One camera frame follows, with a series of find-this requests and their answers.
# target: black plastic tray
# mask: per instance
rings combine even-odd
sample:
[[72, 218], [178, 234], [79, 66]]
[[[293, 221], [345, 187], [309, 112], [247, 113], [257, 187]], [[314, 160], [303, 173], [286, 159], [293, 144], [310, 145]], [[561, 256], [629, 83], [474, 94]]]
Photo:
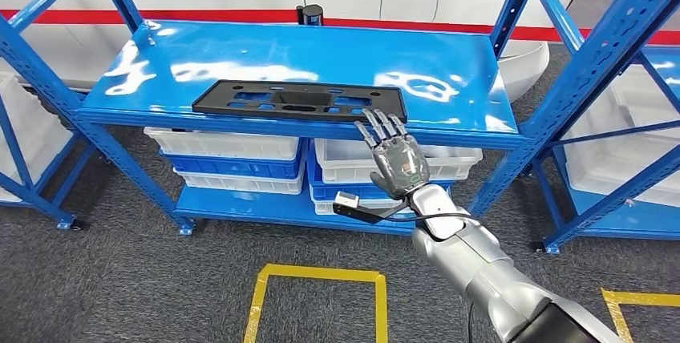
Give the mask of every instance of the black plastic tray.
[[201, 113], [366, 122], [363, 108], [407, 121], [401, 90], [395, 87], [218, 80], [192, 104], [192, 111]]

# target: red stripe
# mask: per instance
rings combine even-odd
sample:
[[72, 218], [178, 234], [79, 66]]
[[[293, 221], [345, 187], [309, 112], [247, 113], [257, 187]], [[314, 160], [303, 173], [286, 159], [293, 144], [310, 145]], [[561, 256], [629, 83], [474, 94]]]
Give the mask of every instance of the red stripe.
[[[10, 18], [17, 10], [0, 10], [4, 18]], [[141, 10], [144, 18], [189, 21], [222, 22], [296, 22], [295, 10]], [[47, 10], [35, 21], [38, 24], [122, 24], [117, 10]], [[401, 22], [384, 20], [358, 20], [349, 18], [325, 18], [328, 26], [354, 26], [364, 28], [387, 28], [404, 30], [433, 30], [443, 32], [489, 33], [493, 26], [470, 24], [446, 24], [441, 22]], [[587, 36], [591, 29], [581, 28]], [[512, 38], [529, 41], [559, 42], [554, 28], [518, 26]], [[660, 30], [650, 44], [680, 45], [680, 31]]]

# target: yellow floor tape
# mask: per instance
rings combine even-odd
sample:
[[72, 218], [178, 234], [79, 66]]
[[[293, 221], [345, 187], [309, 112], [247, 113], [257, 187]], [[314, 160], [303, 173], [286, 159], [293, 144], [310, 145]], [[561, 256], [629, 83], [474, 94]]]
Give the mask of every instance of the yellow floor tape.
[[621, 305], [656, 305], [665, 307], [680, 307], [680, 295], [671, 293], [620, 293], [601, 289], [602, 297], [612, 315], [618, 336], [624, 343], [633, 343], [628, 325], [621, 312]]
[[270, 276], [294, 276], [307, 279], [348, 280], [374, 283], [375, 285], [375, 341], [387, 343], [387, 285], [385, 276], [377, 271], [357, 269], [303, 267], [297, 265], [267, 264], [257, 274], [257, 283], [250, 303], [248, 324], [245, 326], [244, 343], [255, 343], [260, 323], [262, 305], [265, 302], [267, 280]]

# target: white plastic bin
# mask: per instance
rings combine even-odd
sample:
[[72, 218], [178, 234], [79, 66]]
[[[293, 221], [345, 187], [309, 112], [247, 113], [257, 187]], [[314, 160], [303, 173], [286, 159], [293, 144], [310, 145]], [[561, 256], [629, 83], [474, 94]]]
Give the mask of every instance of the white plastic bin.
[[[565, 138], [632, 127], [628, 110], [617, 105], [613, 97], [613, 92], [605, 91]], [[569, 184], [579, 191], [608, 195], [677, 143], [676, 139], [650, 132], [565, 144]], [[637, 200], [680, 207], [680, 173], [674, 173], [643, 192]]]
[[[311, 196], [310, 198], [314, 202], [314, 212], [316, 212], [317, 215], [334, 215], [335, 212], [333, 212], [333, 200], [318, 201], [315, 200], [313, 196]], [[399, 202], [392, 199], [380, 199], [380, 200], [373, 199], [373, 200], [361, 200], [360, 204], [368, 208], [391, 208], [399, 204]], [[414, 215], [413, 211], [410, 210], [409, 208], [403, 209], [397, 213], [399, 215], [404, 214]]]
[[253, 176], [219, 175], [216, 173], [173, 171], [184, 178], [189, 187], [228, 189], [233, 191], [281, 193], [299, 195], [305, 179], [305, 154], [302, 155], [300, 169], [295, 179], [270, 179]]
[[[40, 180], [52, 160], [73, 136], [73, 132], [63, 127], [58, 117], [54, 115], [50, 115], [50, 117], [49, 121], [41, 122], [43, 125], [40, 130], [34, 133], [27, 144], [20, 143], [30, 178], [34, 183]], [[2, 172], [17, 183], [21, 183], [16, 165], [5, 142], [0, 144], [0, 159], [2, 160]], [[0, 188], [0, 201], [18, 202], [21, 200]]]
[[174, 155], [233, 157], [239, 159], [293, 160], [297, 137], [250, 135], [229, 132], [186, 131], [144, 128], [144, 133], [160, 145], [163, 153]]
[[[324, 183], [370, 183], [370, 172], [378, 170], [362, 141], [315, 139], [314, 148]], [[482, 160], [479, 148], [423, 145], [422, 149], [431, 180], [464, 180], [470, 168]]]

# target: robotic arm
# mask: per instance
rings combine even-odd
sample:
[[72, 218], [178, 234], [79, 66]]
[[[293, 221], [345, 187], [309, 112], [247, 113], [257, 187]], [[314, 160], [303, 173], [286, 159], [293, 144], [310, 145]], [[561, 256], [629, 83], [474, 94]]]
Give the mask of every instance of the robotic arm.
[[364, 110], [375, 134], [354, 123], [373, 152], [382, 175], [371, 180], [402, 203], [387, 210], [360, 205], [357, 196], [339, 192], [334, 211], [369, 223], [408, 219], [395, 213], [410, 207], [416, 214], [412, 234], [418, 254], [433, 264], [456, 292], [486, 312], [502, 342], [610, 343], [618, 336], [578, 303], [543, 289], [515, 269], [498, 240], [439, 185], [429, 184], [427, 161], [415, 139], [394, 115]]

